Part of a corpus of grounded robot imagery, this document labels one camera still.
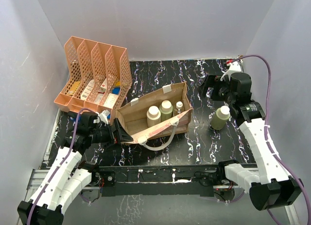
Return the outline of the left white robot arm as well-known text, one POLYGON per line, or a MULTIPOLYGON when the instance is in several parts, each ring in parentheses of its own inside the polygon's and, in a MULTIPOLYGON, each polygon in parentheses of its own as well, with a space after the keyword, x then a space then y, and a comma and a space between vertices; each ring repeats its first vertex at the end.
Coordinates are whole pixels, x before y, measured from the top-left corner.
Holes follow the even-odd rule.
POLYGON ((70 114, 75 118, 74 128, 64 137, 54 163, 36 192, 17 208, 24 225, 62 224, 65 211, 82 189, 99 183, 99 166, 81 160, 92 144, 133 141, 118 119, 109 124, 104 113, 97 114, 86 108, 70 114))

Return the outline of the brown canvas tote bag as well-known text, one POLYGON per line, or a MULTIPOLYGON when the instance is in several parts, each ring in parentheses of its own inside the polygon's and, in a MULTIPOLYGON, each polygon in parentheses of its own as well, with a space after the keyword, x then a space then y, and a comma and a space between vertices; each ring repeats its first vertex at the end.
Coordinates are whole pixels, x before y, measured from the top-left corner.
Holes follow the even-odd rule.
POLYGON ((122 143, 160 151, 174 135, 188 132, 193 108, 187 91, 186 82, 166 85, 117 109, 116 119, 129 136, 122 143))

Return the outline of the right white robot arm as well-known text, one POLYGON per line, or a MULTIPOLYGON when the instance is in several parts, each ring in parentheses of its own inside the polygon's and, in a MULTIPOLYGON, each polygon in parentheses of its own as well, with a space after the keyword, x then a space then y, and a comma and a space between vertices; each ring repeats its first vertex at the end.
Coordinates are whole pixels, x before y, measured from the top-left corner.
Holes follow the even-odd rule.
POLYGON ((234 182, 242 187, 257 210, 289 206, 301 194, 302 182, 277 161, 278 153, 266 124, 268 117, 251 98, 251 85, 248 74, 235 72, 224 77, 208 75, 198 89, 202 98, 211 89, 212 100, 228 104, 230 115, 246 138, 258 168, 258 174, 254 174, 236 160, 221 161, 215 176, 221 184, 234 182))

